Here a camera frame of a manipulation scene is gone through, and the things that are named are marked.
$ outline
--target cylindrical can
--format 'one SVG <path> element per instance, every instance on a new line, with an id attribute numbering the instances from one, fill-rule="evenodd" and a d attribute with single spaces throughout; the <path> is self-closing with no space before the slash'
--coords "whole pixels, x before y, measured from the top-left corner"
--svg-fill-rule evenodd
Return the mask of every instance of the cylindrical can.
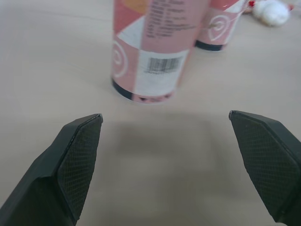
<path id="1" fill-rule="evenodd" d="M 115 0 L 112 83 L 155 103 L 175 92 L 209 0 Z"/>
<path id="2" fill-rule="evenodd" d="M 248 0 L 212 0 L 196 47 L 210 51 L 225 48 L 247 2 Z"/>

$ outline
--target textured gripper pad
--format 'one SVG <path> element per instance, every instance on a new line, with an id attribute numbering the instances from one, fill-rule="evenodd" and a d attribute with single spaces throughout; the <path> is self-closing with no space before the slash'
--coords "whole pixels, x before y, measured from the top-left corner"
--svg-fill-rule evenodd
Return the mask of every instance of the textured gripper pad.
<path id="1" fill-rule="evenodd" d="M 80 128 L 57 172 L 59 186 L 75 220 L 81 215 L 94 172 L 99 133 L 99 124 L 93 121 Z"/>
<path id="2" fill-rule="evenodd" d="M 286 144 L 296 138 L 280 122 L 263 116 L 232 111 L 230 120 L 258 194 L 275 221 L 285 218 L 301 191 L 301 150 Z"/>

